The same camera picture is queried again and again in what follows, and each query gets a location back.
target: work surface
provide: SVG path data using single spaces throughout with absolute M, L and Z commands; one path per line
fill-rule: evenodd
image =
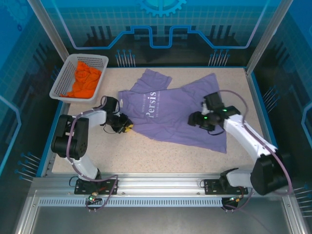
M 210 73 L 215 73 L 220 89 L 233 90 L 246 100 L 249 112 L 246 120 L 262 135 L 252 96 L 243 68 L 151 68 L 171 76 L 168 89 L 178 88 Z M 69 115 L 99 105 L 102 95 L 116 97 L 118 91 L 129 90 L 145 68 L 108 68 L 96 105 L 71 104 Z M 245 107 L 233 94 L 222 93 L 226 106 L 234 105 L 242 113 Z M 234 137 L 227 134 L 227 153 L 219 153 L 194 146 L 159 142 L 134 131 L 126 134 L 108 134 L 102 127 L 89 131 L 87 154 L 101 172 L 108 173 L 218 173 L 240 167 L 252 168 L 253 161 Z M 74 172 L 71 165 L 56 157 L 52 172 Z

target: yellow object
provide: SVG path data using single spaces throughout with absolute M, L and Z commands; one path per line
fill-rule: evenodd
M 133 124 L 130 124 L 128 127 L 125 127 L 125 133 L 129 132 L 133 128 Z

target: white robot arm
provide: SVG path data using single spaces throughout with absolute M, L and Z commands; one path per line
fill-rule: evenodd
M 74 165 L 81 173 L 80 179 L 88 181 L 100 179 L 100 171 L 94 166 L 86 154 L 88 147 L 89 129 L 99 125 L 110 125 L 116 133 L 129 131 L 133 124 L 125 114 L 119 112 L 119 103 L 113 97 L 106 97 L 106 104 L 102 108 L 95 108 L 94 111 L 82 113 L 72 132 L 72 140 L 69 148 L 70 160 L 66 157 L 66 148 L 70 135 L 70 128 L 76 117 L 61 115 L 58 119 L 56 130 L 51 143 L 51 149 L 60 157 L 65 158 Z
M 219 93 L 205 96 L 202 112 L 191 114 L 188 124 L 199 125 L 207 131 L 213 131 L 217 125 L 221 126 L 236 138 L 253 159 L 253 169 L 234 168 L 221 173 L 220 183 L 225 192 L 227 187 L 241 186 L 254 188 L 260 195 L 265 195 L 288 184 L 288 175 L 285 175 L 280 162 L 283 162 L 283 167 L 286 166 L 290 156 L 280 154 L 275 146 L 263 139 L 247 122 L 243 123 L 240 112 L 233 106 L 225 107 Z

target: blue border trim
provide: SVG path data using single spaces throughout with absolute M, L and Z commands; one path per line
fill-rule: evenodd
M 63 102 L 59 101 L 58 107 L 57 107 L 57 110 L 55 112 L 55 116 L 54 116 L 54 119 L 53 119 L 53 122 L 52 122 L 52 126 L 51 126 L 51 129 L 50 129 L 50 133 L 49 133 L 49 136 L 47 138 L 47 142 L 45 143 L 45 147 L 44 147 L 44 150 L 43 150 L 43 153 L 42 153 L 42 157 L 41 157 L 41 161 L 40 161 L 40 164 L 39 164 L 39 167 L 38 167 L 38 170 L 37 170 L 36 177 L 41 177 L 41 173 L 43 171 L 43 168 L 44 168 L 44 165 L 45 165 L 45 161 L 47 160 L 47 157 L 48 157 L 48 152 L 49 152 L 49 149 L 50 149 L 50 146 L 51 146 L 51 142 L 52 142 L 52 138 L 53 138 L 53 135 L 54 135 L 54 131 L 55 131 L 56 127 L 57 127 L 59 115 L 60 115 L 60 113 L 62 111 L 62 107 L 63 107 Z
M 191 25 L 173 25 L 170 27 L 170 30 L 169 30 L 169 42 L 168 42 L 168 45 L 154 45 L 154 42 L 153 42 L 153 31 L 152 31 L 152 28 L 148 25 L 135 25 L 135 26 L 130 26 L 130 31 L 122 31 L 120 32 L 117 37 L 115 37 L 115 39 L 108 45 L 108 46 L 88 46 L 88 47 L 78 47 L 76 46 L 75 42 L 74 42 L 74 39 L 72 37 L 72 35 L 70 34 L 69 32 L 69 29 L 63 19 L 63 16 L 61 15 L 60 11 L 59 11 L 59 8 L 57 7 L 57 4 L 55 2 L 55 0 L 52 0 L 52 4 L 54 5 L 54 8 L 57 12 L 57 15 L 64 27 L 64 30 L 72 44 L 72 46 L 77 49 L 77 50 L 107 50 L 107 49 L 111 49 L 115 44 L 116 42 L 123 36 L 123 35 L 126 35 L 126 34 L 134 34 L 135 33 L 135 29 L 148 29 L 149 31 L 149 41 L 150 41 L 150 47 L 153 48 L 153 49 L 169 49 L 172 47 L 172 44 L 173 44 L 173 30 L 174 29 L 179 29 L 179 28 L 184 28 L 184 29 L 187 29 L 187 33 L 189 34 L 198 34 L 200 37 L 202 37 L 202 39 L 213 49 L 247 49 L 249 47 L 249 45 L 251 44 L 252 42 L 252 39 L 254 38 L 254 35 L 259 27 L 259 24 L 260 22 L 262 21 L 262 18 L 263 18 L 263 15 L 264 13 L 266 12 L 266 9 L 269 5 L 271 0 L 267 0 L 266 4 L 264 5 L 263 9 L 262 9 L 262 12 L 257 20 L 257 23 L 255 24 L 254 26 L 254 29 L 248 39 L 248 42 L 245 46 L 216 46 L 216 45 L 213 45 L 212 42 L 203 34 L 203 32 L 199 31 L 199 30 L 192 30 L 192 26 Z
M 153 69 L 153 68 L 246 68 L 245 66 L 234 66 L 234 67 L 226 67 L 226 66 L 221 66 L 221 67 L 213 67 L 213 66 L 160 66 L 160 67 L 107 67 L 107 68 L 149 68 L 149 69 Z
M 254 72 L 251 73 L 251 77 L 252 77 L 252 80 L 253 80 L 254 89 L 255 89 L 255 91 L 257 93 L 257 98 L 259 99 L 260 107 L 261 107 L 261 110 L 262 110 L 262 113 L 263 113 L 263 116 L 264 116 L 264 121 L 265 121 L 265 123 L 267 125 L 267 128 L 268 128 L 268 131 L 269 131 L 271 142 L 272 142 L 272 144 L 274 146 L 277 147 L 277 142 L 276 142 L 276 139 L 275 139 L 275 136 L 274 136 L 274 133 L 273 133 L 273 129 L 272 129 L 272 126 L 271 126 L 271 123 L 270 123 L 270 120 L 269 120 L 269 116 L 268 116 L 267 110 L 265 109 L 265 105 L 264 105 L 264 102 L 263 102 L 263 99 L 262 99 L 262 95 L 260 93 L 260 89 L 259 89 L 257 80 L 255 78 Z
M 14 145 L 14 143 L 15 143 L 15 140 L 16 140 L 16 138 L 18 137 L 18 134 L 19 134 L 19 132 L 20 132 L 20 128 L 21 128 L 21 119 L 20 119 L 20 111 L 19 111 L 18 107 L 16 107 L 14 104 L 10 103 L 7 99 L 5 99 L 5 98 L 4 98 L 3 96 L 1 96 L 1 95 L 0 95 L 0 101 L 2 101 L 2 102 L 3 102 L 5 105 L 7 105 L 12 111 L 15 112 L 16 119 L 17 119 L 17 121 L 18 121 L 18 125 L 17 125 L 17 127 L 16 127 L 16 129 L 15 129 L 15 131 L 14 131 L 14 134 L 13 134 L 13 136 L 12 136 L 12 139 L 11 139 L 11 141 L 10 141 L 10 144 L 9 144 L 9 146 L 8 146 L 8 148 L 7 148 L 7 150 L 6 150 L 5 154 L 4 154 L 3 160 L 2 160 L 2 162 L 1 162 L 1 164 L 0 164 L 0 176 L 1 176 L 1 174 L 2 174 L 2 172 L 3 172 L 3 169 L 4 169 L 4 167 L 5 167 L 5 164 L 6 164 L 8 158 L 9 158 L 9 155 L 10 155 L 10 153 L 11 153 L 11 150 L 12 150 L 12 148 L 13 148 L 13 145 Z
M 312 148 L 312 138 L 310 136 L 309 130 L 306 126 L 306 118 L 307 118 L 307 112 L 312 108 L 312 102 L 310 102 L 309 104 L 307 104 L 305 106 L 305 108 L 303 109 L 303 113 L 302 113 L 302 119 L 301 119 L 301 126 L 303 128 L 304 133 L 306 134 L 306 137 L 308 139 L 308 142 Z

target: glass panel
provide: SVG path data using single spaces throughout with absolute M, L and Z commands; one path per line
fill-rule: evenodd
M 70 53 L 111 67 L 246 66 L 280 0 L 43 0 Z
M 254 73 L 279 149 L 312 178 L 312 2 L 294 0 Z
M 13 233 L 59 104 L 49 91 L 62 61 L 27 1 L 2 1 L 0 21 L 0 233 Z

